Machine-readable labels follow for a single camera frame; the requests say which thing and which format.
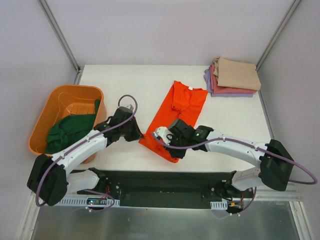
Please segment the orange t-shirt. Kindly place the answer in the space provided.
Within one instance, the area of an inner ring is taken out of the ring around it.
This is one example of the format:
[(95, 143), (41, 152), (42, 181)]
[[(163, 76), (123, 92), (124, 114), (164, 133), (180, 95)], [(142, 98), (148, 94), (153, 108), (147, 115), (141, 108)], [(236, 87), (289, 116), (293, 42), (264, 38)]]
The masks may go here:
[(144, 134), (144, 138), (139, 140), (139, 144), (165, 160), (177, 163), (179, 159), (171, 157), (170, 153), (154, 140), (152, 133), (158, 127), (169, 127), (176, 119), (181, 119), (193, 127), (203, 109), (207, 95), (208, 92), (202, 88), (191, 88), (180, 81), (175, 81)]

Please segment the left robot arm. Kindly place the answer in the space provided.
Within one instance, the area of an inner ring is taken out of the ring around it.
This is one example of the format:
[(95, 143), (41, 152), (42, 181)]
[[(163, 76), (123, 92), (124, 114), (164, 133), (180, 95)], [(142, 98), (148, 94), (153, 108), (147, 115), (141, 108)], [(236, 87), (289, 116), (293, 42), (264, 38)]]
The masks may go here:
[(66, 194), (84, 191), (106, 195), (107, 177), (94, 167), (74, 170), (92, 155), (124, 138), (127, 142), (143, 138), (133, 107), (119, 106), (114, 115), (97, 124), (85, 137), (52, 155), (41, 154), (33, 164), (27, 187), (48, 206), (59, 203)]

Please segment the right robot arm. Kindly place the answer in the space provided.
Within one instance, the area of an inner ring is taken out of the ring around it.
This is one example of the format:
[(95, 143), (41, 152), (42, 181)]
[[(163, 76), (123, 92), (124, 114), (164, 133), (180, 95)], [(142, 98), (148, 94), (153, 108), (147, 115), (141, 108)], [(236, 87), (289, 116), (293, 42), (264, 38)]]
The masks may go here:
[(176, 119), (168, 126), (160, 126), (153, 138), (173, 158), (182, 159), (188, 149), (227, 155), (252, 165), (247, 170), (234, 170), (224, 184), (230, 197), (237, 197), (250, 188), (266, 186), (283, 192), (293, 170), (292, 157), (284, 145), (275, 139), (268, 143), (234, 138), (208, 126), (197, 128)]

